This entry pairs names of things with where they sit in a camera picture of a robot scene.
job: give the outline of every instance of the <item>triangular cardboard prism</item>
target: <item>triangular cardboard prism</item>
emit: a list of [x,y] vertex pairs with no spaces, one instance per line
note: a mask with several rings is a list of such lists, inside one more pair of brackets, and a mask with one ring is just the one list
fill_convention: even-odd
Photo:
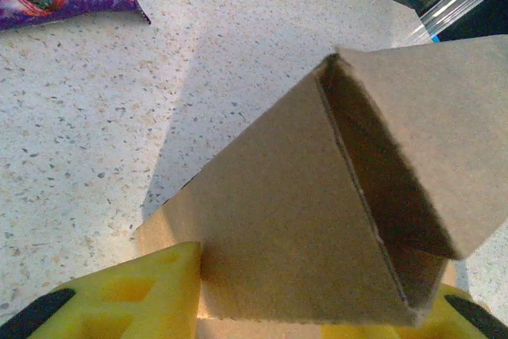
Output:
[[137,231],[204,245],[200,318],[418,324],[508,214],[508,37],[339,50]]

